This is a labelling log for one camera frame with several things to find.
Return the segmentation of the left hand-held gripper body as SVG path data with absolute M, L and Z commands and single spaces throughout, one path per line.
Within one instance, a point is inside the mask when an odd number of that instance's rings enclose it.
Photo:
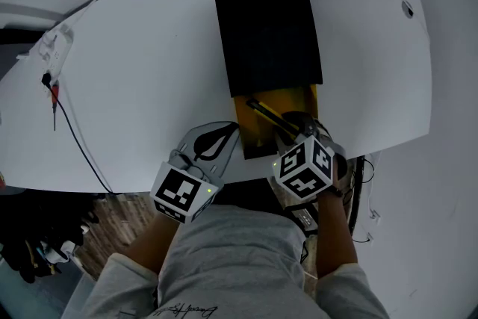
M 225 155 L 196 157 L 174 149 L 162 162 L 150 197 L 156 210 L 180 223 L 193 222 L 224 186 Z

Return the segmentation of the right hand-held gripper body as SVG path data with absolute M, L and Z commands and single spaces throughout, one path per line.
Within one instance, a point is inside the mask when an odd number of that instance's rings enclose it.
M 287 129 L 291 125 L 285 121 Z M 313 117 L 313 130 L 298 132 L 296 146 L 273 162 L 276 182 L 292 196 L 305 202 L 319 193 L 328 191 L 342 197 L 334 186 L 334 154 L 346 159 L 345 149 L 336 143 L 326 127 Z

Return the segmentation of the person's right hand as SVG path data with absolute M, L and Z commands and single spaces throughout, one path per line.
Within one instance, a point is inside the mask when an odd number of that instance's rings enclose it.
M 339 153 L 334 154 L 334 186 L 342 188 L 342 184 L 347 180 L 348 164 L 344 156 Z

